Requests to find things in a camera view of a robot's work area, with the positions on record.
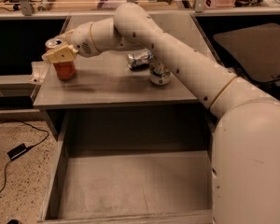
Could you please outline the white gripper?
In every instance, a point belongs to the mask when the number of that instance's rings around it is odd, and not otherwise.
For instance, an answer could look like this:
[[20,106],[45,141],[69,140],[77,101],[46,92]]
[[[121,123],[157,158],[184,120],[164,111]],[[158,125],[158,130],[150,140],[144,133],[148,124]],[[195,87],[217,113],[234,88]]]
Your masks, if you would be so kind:
[[98,48],[95,47],[91,38],[91,28],[93,21],[79,25],[77,28],[69,30],[56,36],[62,42],[71,45],[57,45],[47,48],[42,55],[42,59],[46,63],[66,63],[72,62],[77,54],[90,58],[100,54]]

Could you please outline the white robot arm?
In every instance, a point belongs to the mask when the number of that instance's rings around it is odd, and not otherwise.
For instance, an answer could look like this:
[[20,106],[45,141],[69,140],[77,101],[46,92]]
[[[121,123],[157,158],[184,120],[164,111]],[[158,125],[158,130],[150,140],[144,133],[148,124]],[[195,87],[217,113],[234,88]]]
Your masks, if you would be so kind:
[[140,6],[84,23],[43,55],[72,62],[145,48],[218,119],[213,136],[213,224],[280,224],[280,101],[164,32]]

